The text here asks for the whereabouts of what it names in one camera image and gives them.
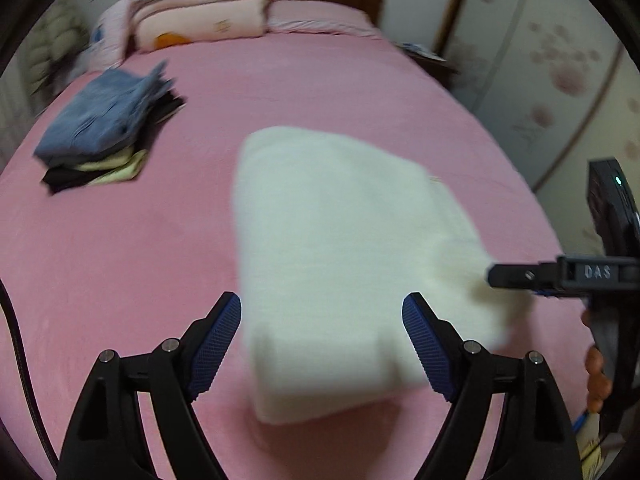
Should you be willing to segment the person's right hand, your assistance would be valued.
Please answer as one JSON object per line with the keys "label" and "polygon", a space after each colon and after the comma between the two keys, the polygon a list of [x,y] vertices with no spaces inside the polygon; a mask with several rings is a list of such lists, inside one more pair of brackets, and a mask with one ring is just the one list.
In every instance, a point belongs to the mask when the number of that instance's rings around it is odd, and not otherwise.
{"label": "person's right hand", "polygon": [[613,383],[604,374],[604,356],[596,346],[591,346],[585,357],[587,379],[587,410],[599,413],[610,396]]}

